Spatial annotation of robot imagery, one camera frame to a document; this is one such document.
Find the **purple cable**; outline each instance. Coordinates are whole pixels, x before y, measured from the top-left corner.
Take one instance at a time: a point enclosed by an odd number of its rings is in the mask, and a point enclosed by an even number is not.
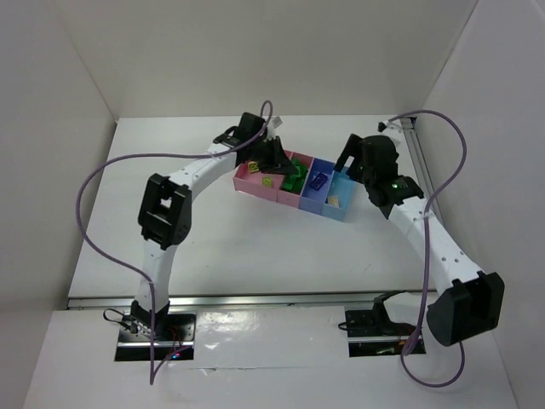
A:
[[[450,119],[449,117],[447,117],[441,112],[434,111],[431,109],[417,109],[415,111],[405,112],[400,115],[396,115],[393,118],[390,118],[388,122],[393,122],[401,118],[411,117],[413,115],[418,115],[420,113],[427,113],[427,114],[434,115],[436,117],[440,117],[444,119],[446,122],[450,124],[450,126],[452,126],[452,128],[454,128],[454,130],[458,134],[458,137],[460,138],[460,142],[462,143],[462,158],[460,159],[460,164],[458,165],[454,173],[445,181],[445,183],[439,186],[438,189],[435,190],[435,192],[433,192],[432,195],[427,200],[426,206],[424,207],[424,214],[427,214],[430,208],[432,207],[433,201],[439,196],[441,192],[445,190],[447,186],[449,186],[452,183],[452,181],[456,179],[456,177],[462,170],[463,165],[466,163],[466,158],[468,156],[468,144],[466,143],[466,138],[464,137],[462,130],[460,130],[458,125],[456,125],[452,119]],[[430,253],[431,253],[431,245],[430,245],[429,220],[427,219],[427,217],[424,217],[424,280],[423,280],[424,282],[422,285],[422,299],[420,302],[420,310],[418,312],[418,321],[416,322],[416,329],[413,331],[412,334],[410,334],[410,337],[407,340],[407,343],[405,344],[405,346],[403,347],[403,350],[401,351],[400,356],[401,356],[401,365],[403,366],[403,369],[405,369],[405,371],[407,372],[407,374],[412,380],[428,388],[443,388],[445,386],[452,385],[462,375],[463,368],[466,365],[466,352],[463,348],[462,343],[460,343],[460,354],[461,354],[460,368],[458,369],[458,372],[452,379],[443,383],[427,383],[422,381],[421,379],[418,379],[409,371],[409,368],[405,364],[405,360],[404,360],[405,356],[411,354],[412,351],[415,349],[415,346],[418,344],[418,338],[422,334],[422,324],[424,322],[424,314],[426,313],[427,288],[429,285],[429,269],[430,269],[430,256],[431,256]]]
[[[93,178],[102,170],[104,170],[107,166],[111,164],[115,164],[116,162],[120,162],[122,160],[126,159],[135,159],[135,158],[181,158],[181,159],[208,159],[208,158],[217,158],[219,156],[224,156],[232,152],[236,152],[239,149],[242,149],[243,147],[247,147],[250,143],[254,142],[257,138],[259,138],[261,135],[263,135],[263,132],[267,129],[267,126],[269,125],[269,122],[271,121],[271,118],[273,117],[273,103],[269,100],[266,100],[261,105],[261,116],[263,115],[263,112],[265,110],[265,106],[269,106],[269,113],[267,115],[267,119],[265,120],[265,123],[250,139],[248,139],[246,142],[242,143],[238,147],[231,148],[227,151],[220,152],[220,153],[210,153],[210,154],[200,154],[200,155],[182,155],[177,153],[134,153],[130,155],[123,155],[118,156],[117,158],[110,159],[106,161],[104,164],[100,165],[98,168],[93,170],[89,176],[85,179],[82,186],[79,188],[79,192],[77,192],[77,198],[76,198],[76,222],[77,222],[77,228],[79,229],[79,232],[82,234],[83,239],[87,242],[88,245],[91,246],[91,248],[99,253],[104,258],[110,260],[111,262],[115,262],[116,264],[119,264],[120,266],[126,267],[130,270],[133,270],[135,273],[138,273],[140,276],[142,276],[150,286],[150,293],[151,293],[151,299],[152,299],[152,319],[151,319],[151,328],[150,328],[150,385],[153,385],[153,382],[155,381],[155,377],[157,376],[158,370],[161,368],[161,366],[174,354],[177,354],[184,349],[187,349],[189,347],[182,347],[177,349],[176,351],[168,354],[164,357],[164,359],[159,363],[157,368],[155,368],[155,346],[154,346],[154,340],[155,340],[155,285],[153,284],[153,281],[149,275],[144,273],[141,269],[128,264],[127,262],[124,262],[122,260],[119,260],[118,258],[106,253],[103,251],[98,245],[96,245],[93,240],[87,235],[87,232],[85,231],[85,228],[83,227],[83,220],[81,215],[81,206],[82,206],[82,197],[83,192],[85,192],[85,188],[89,185],[89,183],[93,180]]]

